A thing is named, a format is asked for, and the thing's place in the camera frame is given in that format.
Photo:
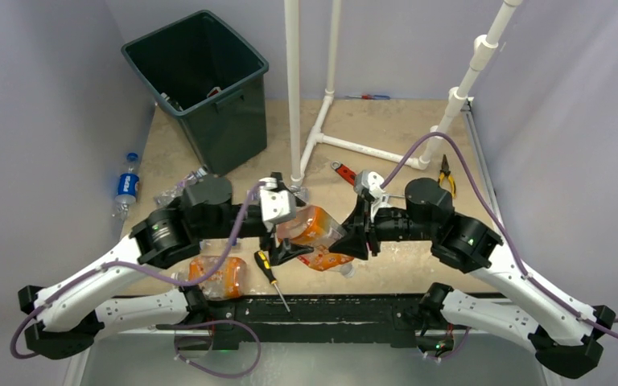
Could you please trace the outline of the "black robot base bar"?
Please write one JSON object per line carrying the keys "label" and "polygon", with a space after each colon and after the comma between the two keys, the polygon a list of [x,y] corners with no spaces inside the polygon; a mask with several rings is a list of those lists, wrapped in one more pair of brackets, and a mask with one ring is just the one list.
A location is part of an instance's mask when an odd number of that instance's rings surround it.
{"label": "black robot base bar", "polygon": [[252,295],[200,304],[179,330],[198,329],[216,350],[240,343],[378,343],[393,348],[450,346],[448,335],[464,326],[424,310],[423,294],[296,294],[287,298],[291,314],[277,295]]}

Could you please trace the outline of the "crushed clear bottle left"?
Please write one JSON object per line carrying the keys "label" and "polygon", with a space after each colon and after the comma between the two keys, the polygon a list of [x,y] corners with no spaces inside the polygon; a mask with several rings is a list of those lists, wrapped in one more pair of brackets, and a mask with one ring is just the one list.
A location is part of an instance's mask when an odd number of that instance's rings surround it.
{"label": "crushed clear bottle left", "polygon": [[197,170],[191,171],[188,175],[180,179],[173,187],[161,191],[154,197],[157,208],[166,207],[173,199],[181,196],[186,187],[198,183],[205,175],[209,174],[206,166],[201,166]]}

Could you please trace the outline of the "small red blue screwdriver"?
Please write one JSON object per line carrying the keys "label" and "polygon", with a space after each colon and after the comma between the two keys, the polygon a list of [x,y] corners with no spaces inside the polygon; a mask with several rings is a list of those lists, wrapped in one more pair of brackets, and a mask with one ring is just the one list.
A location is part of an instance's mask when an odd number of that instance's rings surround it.
{"label": "small red blue screwdriver", "polygon": [[381,94],[360,94],[360,95],[347,95],[348,99],[357,99],[357,100],[369,100],[369,101],[388,101],[391,99],[390,96],[381,95]]}

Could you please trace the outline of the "red gold label bottle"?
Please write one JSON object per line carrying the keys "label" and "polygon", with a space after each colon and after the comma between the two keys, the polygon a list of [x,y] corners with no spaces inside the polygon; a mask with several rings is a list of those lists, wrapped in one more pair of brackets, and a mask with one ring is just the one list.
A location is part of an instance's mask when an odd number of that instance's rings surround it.
{"label": "red gold label bottle", "polygon": [[219,94],[221,92],[222,92],[222,88],[219,87],[219,86],[215,86],[207,93],[206,97],[207,98],[214,97],[215,95],[217,95],[217,94]]}

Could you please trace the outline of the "dark green plastic bin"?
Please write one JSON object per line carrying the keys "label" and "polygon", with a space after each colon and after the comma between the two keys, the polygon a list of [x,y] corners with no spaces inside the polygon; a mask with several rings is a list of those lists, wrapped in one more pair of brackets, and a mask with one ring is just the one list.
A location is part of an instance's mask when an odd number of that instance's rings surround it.
{"label": "dark green plastic bin", "polygon": [[[211,172],[226,175],[266,148],[269,63],[211,11],[195,12],[126,43],[121,52]],[[215,86],[222,92],[207,98]],[[183,111],[175,111],[162,92]]]}

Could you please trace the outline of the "white PVC pipe frame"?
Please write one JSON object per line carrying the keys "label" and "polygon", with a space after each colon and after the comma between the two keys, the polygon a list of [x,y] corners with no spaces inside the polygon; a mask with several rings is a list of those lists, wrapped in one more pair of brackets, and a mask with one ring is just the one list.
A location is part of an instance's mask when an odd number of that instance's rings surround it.
{"label": "white PVC pipe frame", "polygon": [[[436,135],[449,133],[475,97],[480,78],[499,55],[509,30],[526,11],[526,1],[285,1],[286,82],[290,139],[290,179],[303,185],[320,150],[339,149],[387,162],[404,161],[415,170],[433,170],[442,152]],[[300,72],[300,23],[310,12],[318,34],[319,79],[311,83],[303,110]],[[434,137],[414,153],[389,150],[364,135],[341,137],[328,125],[344,98],[336,92],[364,82],[371,92],[399,92],[403,97],[432,92],[445,104],[424,130]]]}

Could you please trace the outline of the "Pepsi bottle by wall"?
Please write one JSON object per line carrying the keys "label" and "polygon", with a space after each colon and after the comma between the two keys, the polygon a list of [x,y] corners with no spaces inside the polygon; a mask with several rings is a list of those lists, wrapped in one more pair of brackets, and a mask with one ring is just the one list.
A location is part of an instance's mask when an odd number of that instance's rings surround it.
{"label": "Pepsi bottle by wall", "polygon": [[139,155],[134,152],[128,153],[117,180],[113,217],[125,220],[130,207],[137,202],[138,184],[140,182],[139,167]]}

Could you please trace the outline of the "yellow black pliers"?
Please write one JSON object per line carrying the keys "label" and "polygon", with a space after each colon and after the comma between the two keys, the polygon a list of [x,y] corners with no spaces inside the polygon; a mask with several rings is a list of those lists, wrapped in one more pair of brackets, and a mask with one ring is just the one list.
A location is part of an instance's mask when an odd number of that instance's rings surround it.
{"label": "yellow black pliers", "polygon": [[439,168],[438,185],[442,186],[445,181],[449,184],[451,197],[455,199],[457,195],[456,183],[451,173],[447,156],[444,154]]}

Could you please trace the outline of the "clear bottle white cap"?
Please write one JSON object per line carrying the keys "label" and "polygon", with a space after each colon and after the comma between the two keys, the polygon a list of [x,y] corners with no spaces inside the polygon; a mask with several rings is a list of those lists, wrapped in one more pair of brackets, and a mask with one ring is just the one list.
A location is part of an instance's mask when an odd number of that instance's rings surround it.
{"label": "clear bottle white cap", "polygon": [[161,93],[161,97],[175,110],[178,112],[183,111],[182,106],[179,104],[178,101],[174,100],[173,98],[171,98],[170,96],[168,96],[165,92]]}

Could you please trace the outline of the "yellow black screwdriver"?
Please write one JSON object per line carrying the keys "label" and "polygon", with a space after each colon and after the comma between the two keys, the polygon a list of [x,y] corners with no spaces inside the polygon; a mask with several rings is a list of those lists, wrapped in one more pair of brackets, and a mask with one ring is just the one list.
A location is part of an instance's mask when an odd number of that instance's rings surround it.
{"label": "yellow black screwdriver", "polygon": [[265,276],[265,278],[267,279],[267,281],[270,283],[270,285],[275,289],[275,291],[277,292],[284,308],[286,309],[286,312],[288,314],[291,314],[291,309],[286,301],[286,299],[284,298],[282,291],[280,290],[280,287],[278,285],[278,280],[276,279],[276,277],[273,274],[272,271],[272,266],[270,264],[270,260],[268,258],[268,256],[263,252],[263,251],[256,251],[253,254],[253,258],[254,261],[257,265],[257,267],[260,269],[260,271],[263,273],[263,275]]}

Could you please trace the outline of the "orange label bottle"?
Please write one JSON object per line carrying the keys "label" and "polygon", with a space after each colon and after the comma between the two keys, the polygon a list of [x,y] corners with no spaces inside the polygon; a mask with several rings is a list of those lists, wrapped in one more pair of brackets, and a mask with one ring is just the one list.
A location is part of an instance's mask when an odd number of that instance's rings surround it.
{"label": "orange label bottle", "polygon": [[277,235],[281,240],[287,238],[294,245],[313,248],[310,253],[297,257],[308,268],[320,272],[338,272],[346,278],[354,276],[354,258],[329,251],[345,235],[345,230],[321,207],[300,207],[294,219],[277,227]]}
{"label": "orange label bottle", "polygon": [[[179,281],[193,281],[203,276],[216,265],[218,256],[194,257],[186,269],[171,275]],[[224,301],[239,298],[245,294],[247,282],[247,263],[239,257],[227,257],[222,266],[206,281],[199,284],[208,300]]]}

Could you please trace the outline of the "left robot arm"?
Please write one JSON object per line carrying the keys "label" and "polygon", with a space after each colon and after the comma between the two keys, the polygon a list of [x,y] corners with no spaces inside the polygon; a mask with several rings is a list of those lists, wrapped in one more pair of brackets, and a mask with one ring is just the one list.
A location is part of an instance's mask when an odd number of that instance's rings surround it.
{"label": "left robot arm", "polygon": [[106,254],[48,287],[18,292],[26,318],[14,333],[11,354],[66,359],[113,334],[152,325],[205,324],[208,302],[204,277],[179,280],[165,272],[200,253],[204,240],[255,237],[263,250],[286,253],[275,230],[305,205],[278,172],[259,180],[241,204],[233,202],[230,181],[205,175],[166,207],[151,212]]}

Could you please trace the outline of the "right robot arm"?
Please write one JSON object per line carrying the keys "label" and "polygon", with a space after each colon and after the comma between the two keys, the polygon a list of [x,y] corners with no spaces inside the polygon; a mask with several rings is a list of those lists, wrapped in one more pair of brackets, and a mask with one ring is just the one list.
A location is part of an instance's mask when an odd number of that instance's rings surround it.
{"label": "right robot arm", "polygon": [[542,366],[569,379],[598,366],[604,349],[594,323],[611,327],[613,310],[582,303],[549,282],[537,285],[538,275],[518,264],[490,227],[456,212],[450,192],[435,180],[410,181],[402,208],[385,203],[382,183],[375,172],[357,177],[356,206],[344,221],[345,234],[331,246],[333,253],[365,260],[384,242],[427,241],[444,265],[489,284],[510,304],[435,283],[418,306],[424,329],[452,324],[488,332],[524,347]]}

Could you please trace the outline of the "clear small water bottle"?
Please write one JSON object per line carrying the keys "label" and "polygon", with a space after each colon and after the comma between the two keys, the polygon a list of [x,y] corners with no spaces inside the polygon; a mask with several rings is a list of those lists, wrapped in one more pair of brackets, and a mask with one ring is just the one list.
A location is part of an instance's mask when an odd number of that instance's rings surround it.
{"label": "clear small water bottle", "polygon": [[288,191],[295,197],[295,202],[298,207],[304,207],[307,205],[308,189],[301,186],[289,186]]}

